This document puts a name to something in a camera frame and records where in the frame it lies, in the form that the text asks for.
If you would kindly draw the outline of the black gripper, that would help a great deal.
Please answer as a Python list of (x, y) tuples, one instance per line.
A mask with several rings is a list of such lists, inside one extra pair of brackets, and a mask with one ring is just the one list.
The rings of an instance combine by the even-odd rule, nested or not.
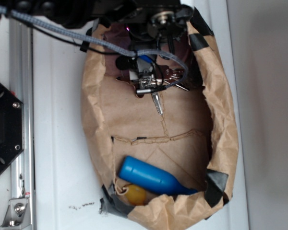
[[(140, 41), (163, 41), (181, 37), (194, 8), (180, 0), (95, 0), (93, 16), (107, 24), (123, 24)], [(148, 88), (156, 76), (151, 57), (132, 60), (130, 82), (138, 89)]]

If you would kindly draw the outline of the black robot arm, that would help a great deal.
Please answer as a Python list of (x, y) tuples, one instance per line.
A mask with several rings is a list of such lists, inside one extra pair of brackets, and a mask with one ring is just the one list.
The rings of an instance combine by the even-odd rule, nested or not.
[[(187, 31), (193, 9), (178, 0), (0, 0), (4, 15), (42, 33), (58, 33), (108, 49), (116, 67), (129, 71), (127, 82), (137, 94), (153, 93), (177, 86), (188, 76), (188, 66), (175, 56), (174, 40)], [(128, 48), (74, 33), (93, 22), (110, 27), (120, 24), (131, 39)]]

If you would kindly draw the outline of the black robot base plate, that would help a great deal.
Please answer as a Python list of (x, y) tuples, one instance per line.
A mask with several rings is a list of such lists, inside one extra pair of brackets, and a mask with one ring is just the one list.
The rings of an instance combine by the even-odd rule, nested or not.
[(24, 149), (22, 106), (0, 83), (0, 175)]

